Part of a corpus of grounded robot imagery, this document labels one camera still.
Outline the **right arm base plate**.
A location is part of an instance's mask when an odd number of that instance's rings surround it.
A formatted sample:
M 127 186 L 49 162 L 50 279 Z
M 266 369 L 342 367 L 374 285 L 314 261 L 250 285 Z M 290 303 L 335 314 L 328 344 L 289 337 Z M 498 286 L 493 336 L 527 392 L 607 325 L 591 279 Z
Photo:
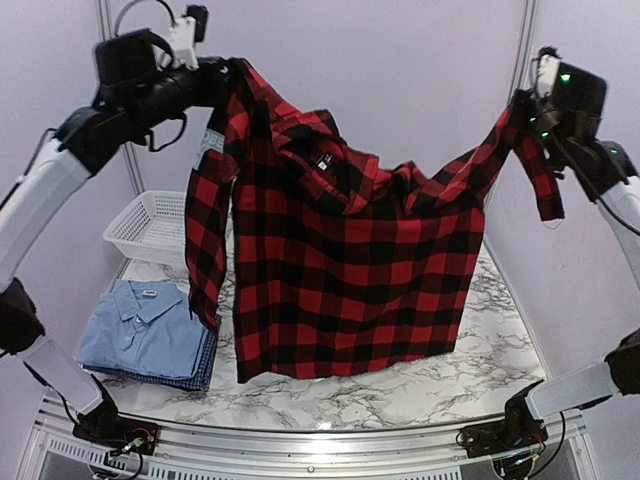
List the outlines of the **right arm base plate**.
M 478 458 L 541 446 L 547 439 L 548 433 L 543 422 L 534 422 L 532 428 L 510 429 L 505 420 L 498 420 L 463 427 L 456 436 L 456 443 L 469 458 Z

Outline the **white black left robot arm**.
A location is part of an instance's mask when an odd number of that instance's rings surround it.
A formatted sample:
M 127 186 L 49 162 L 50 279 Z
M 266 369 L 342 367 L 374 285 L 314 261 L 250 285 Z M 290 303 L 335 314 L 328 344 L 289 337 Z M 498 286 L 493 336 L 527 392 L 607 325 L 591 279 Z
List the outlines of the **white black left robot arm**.
M 226 61 L 197 62 L 194 70 L 149 65 L 139 78 L 100 72 L 93 103 L 67 118 L 1 204 L 1 348 L 75 408 L 75 435 L 102 445 L 123 445 L 133 431 L 102 384 L 46 335 L 15 273 L 58 210 L 121 145 L 143 141 L 155 126 L 183 117 L 191 107 L 220 103 L 227 90 Z

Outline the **red black plaid shirt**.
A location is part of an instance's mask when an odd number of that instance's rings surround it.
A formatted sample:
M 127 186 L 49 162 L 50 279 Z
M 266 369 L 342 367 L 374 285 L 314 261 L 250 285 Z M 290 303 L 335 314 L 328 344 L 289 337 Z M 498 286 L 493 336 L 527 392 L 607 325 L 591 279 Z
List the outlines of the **red black plaid shirt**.
M 485 199 L 510 154 L 540 217 L 564 215 L 526 91 L 478 146 L 426 176 L 350 148 L 330 112 L 298 110 L 247 60 L 216 68 L 185 255 L 191 310 L 210 329 L 223 282 L 235 279 L 239 382 L 354 376 L 451 352 Z

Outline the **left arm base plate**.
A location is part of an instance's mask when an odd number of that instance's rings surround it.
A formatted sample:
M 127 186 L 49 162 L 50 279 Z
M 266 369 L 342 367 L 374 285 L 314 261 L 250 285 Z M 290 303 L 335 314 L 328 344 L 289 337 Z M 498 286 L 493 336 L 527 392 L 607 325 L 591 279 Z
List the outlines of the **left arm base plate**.
M 132 451 L 152 455 L 156 448 L 159 425 L 133 418 L 119 417 L 113 425 L 90 427 L 87 423 L 74 426 L 74 437 L 122 451 L 131 445 Z

